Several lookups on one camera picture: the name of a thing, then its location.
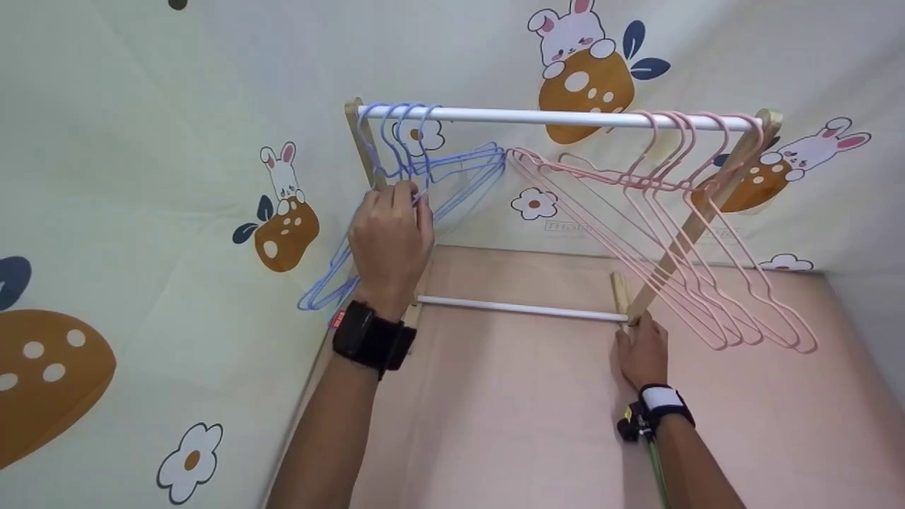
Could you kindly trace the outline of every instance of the black wristband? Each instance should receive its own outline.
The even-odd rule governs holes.
[[[404,322],[390,322],[374,315],[366,305],[352,301],[338,320],[333,351],[355,363],[377,370],[382,379],[388,370],[402,366],[417,331]]]
[[[651,426],[654,435],[657,433],[657,427],[660,421],[671,414],[683,416],[688,419],[691,426],[695,426],[694,417],[685,400],[679,394],[679,391],[672,387],[661,384],[647,384],[638,391],[638,400],[644,405],[644,420]]]

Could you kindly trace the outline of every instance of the white rod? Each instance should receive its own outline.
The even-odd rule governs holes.
[[[359,106],[358,115],[364,115],[368,106]],[[427,108],[412,108],[408,119],[420,120]],[[405,113],[405,107],[397,106],[390,111],[389,106],[375,106],[367,112],[369,119],[398,119]],[[654,115],[658,128],[676,129],[675,122],[663,115]],[[688,115],[695,129],[722,130],[710,117]],[[721,117],[731,131],[751,130],[751,124],[736,117]],[[584,111],[539,111],[539,110],[483,110],[480,108],[434,108],[427,115],[428,120],[458,120],[463,122],[497,122],[511,124],[556,124],[569,126],[600,126],[621,128],[650,128],[647,117],[637,113],[591,113]]]
[[[628,322],[627,314],[614,312],[593,312],[573,309],[545,308],[543,306],[526,306],[522,304],[486,303],[484,301],[469,301],[466,299],[449,299],[447,297],[432,297],[430,295],[418,295],[418,302],[423,304],[437,304],[456,308],[483,309],[489,311],[524,312],[526,314],[542,314],[546,316],[564,316],[567,318],[584,318],[586,320],[598,320],[600,322]]]

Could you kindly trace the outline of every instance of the finger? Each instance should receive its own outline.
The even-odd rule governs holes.
[[[632,339],[622,329],[616,330],[616,348],[618,349],[620,363],[627,359],[628,354],[632,352]]]
[[[358,210],[356,210],[355,215],[352,217],[352,225],[360,226],[367,220],[367,217],[370,215],[371,211],[374,210],[374,205],[377,203],[377,199],[380,197],[380,193],[371,189],[367,191],[365,195],[361,198],[361,204],[358,205]]]
[[[421,240],[424,249],[429,251],[433,249],[433,210],[431,210],[431,202],[427,195],[418,198],[415,204],[415,213],[418,218],[418,231],[421,233]]]
[[[411,180],[400,180],[393,188],[393,208],[412,210],[412,196],[418,192],[418,185]]]
[[[655,330],[653,329],[653,317],[650,312],[645,311],[641,315],[641,320],[638,321],[638,337],[646,338],[648,335],[653,334]]]
[[[380,193],[376,189],[367,191],[365,196],[361,198],[361,205],[358,206],[358,213],[367,213],[374,209],[374,205],[376,205],[379,197]]]
[[[669,343],[669,342],[670,342],[670,332],[667,331],[666,328],[663,327],[662,325],[660,325],[657,321],[654,321],[654,322],[653,322],[653,329],[654,329],[655,331],[657,331],[657,335],[660,336],[660,339],[661,339],[664,343]]]
[[[377,199],[375,209],[389,210],[393,207],[393,192],[395,186],[386,186],[380,190],[380,197]]]

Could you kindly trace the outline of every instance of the red label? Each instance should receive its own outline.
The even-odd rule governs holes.
[[[346,316],[346,310],[337,311],[336,316],[333,317],[333,322],[330,322],[330,329],[337,329],[342,323],[342,318],[344,316]]]

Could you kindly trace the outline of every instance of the brown mushroom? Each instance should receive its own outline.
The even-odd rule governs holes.
[[[254,232],[254,248],[267,268],[291,270],[301,261],[311,241],[320,233],[318,217],[308,203],[290,197],[289,212],[274,215]]]
[[[618,113],[632,104],[634,80],[620,54],[597,59],[589,50],[583,50],[569,57],[565,64],[563,72],[541,85],[538,105],[542,110]],[[568,145],[598,129],[548,125],[547,133],[556,143]]]
[[[0,469],[58,437],[107,390],[113,350],[61,312],[0,312]]]
[[[748,170],[720,210],[727,213],[741,212],[765,204],[786,188],[786,175],[790,171],[792,167],[779,154],[764,154],[760,162]],[[698,185],[698,190],[691,193],[691,203],[699,210],[703,210],[703,188],[717,175],[705,179]]]

